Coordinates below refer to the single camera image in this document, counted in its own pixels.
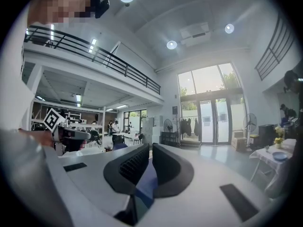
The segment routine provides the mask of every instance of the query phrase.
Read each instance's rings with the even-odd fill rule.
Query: chair
[[[143,134],[141,133],[138,138],[134,138],[134,142],[136,141],[136,144],[137,142],[142,144],[142,138],[143,138]]]
[[[116,144],[113,146],[113,150],[118,150],[118,149],[123,149],[123,148],[126,148],[127,145],[124,144],[124,143],[120,143],[120,144]]]

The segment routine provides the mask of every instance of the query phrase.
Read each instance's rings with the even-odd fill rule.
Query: black speaker
[[[178,107],[177,106],[172,107],[172,114],[178,114]]]
[[[275,128],[273,124],[259,126],[259,146],[272,146],[275,139]]]

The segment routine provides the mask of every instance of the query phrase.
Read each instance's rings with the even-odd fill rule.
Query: white floor
[[[254,170],[256,169],[258,159],[249,159],[252,152],[238,152],[231,145],[226,146],[202,146],[199,147],[181,147],[185,150],[196,151],[197,154],[211,158],[218,162],[221,162],[231,170],[244,176],[250,180]],[[260,169],[268,171],[271,168],[264,162],[261,161]],[[253,183],[261,190],[266,188],[267,183],[258,175],[255,176]]]

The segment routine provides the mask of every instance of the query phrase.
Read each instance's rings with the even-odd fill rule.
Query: hanging clothes
[[[186,134],[188,135],[188,136],[191,136],[191,119],[188,119],[187,120],[187,131],[186,131]]]
[[[184,134],[187,132],[187,121],[186,119],[181,120],[181,134]]]
[[[195,119],[195,129],[194,129],[194,133],[196,136],[199,136],[199,123],[198,120]]]

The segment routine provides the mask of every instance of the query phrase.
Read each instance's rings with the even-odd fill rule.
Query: white tablecloth
[[[272,155],[274,152],[283,152],[287,154],[288,159],[290,159],[293,156],[292,153],[286,151],[283,148],[277,149],[275,146],[270,146],[268,152],[266,152],[265,148],[258,149],[250,155],[250,158],[259,158],[260,160],[264,161],[267,165],[269,165],[272,169],[274,169],[277,174],[279,174],[281,168],[286,164],[288,160],[276,161]]]
[[[268,152],[266,152],[265,148],[263,148],[256,150],[250,155],[250,158],[259,158],[260,160],[264,161],[276,172],[273,179],[265,189],[265,193],[270,198],[276,198],[280,194],[285,184],[286,177],[289,173],[290,168],[289,159],[293,156],[294,146],[295,140],[287,139],[283,141],[281,149],[277,149],[275,146],[271,146],[269,147]],[[286,153],[288,159],[282,162],[274,160],[272,153],[279,151]]]

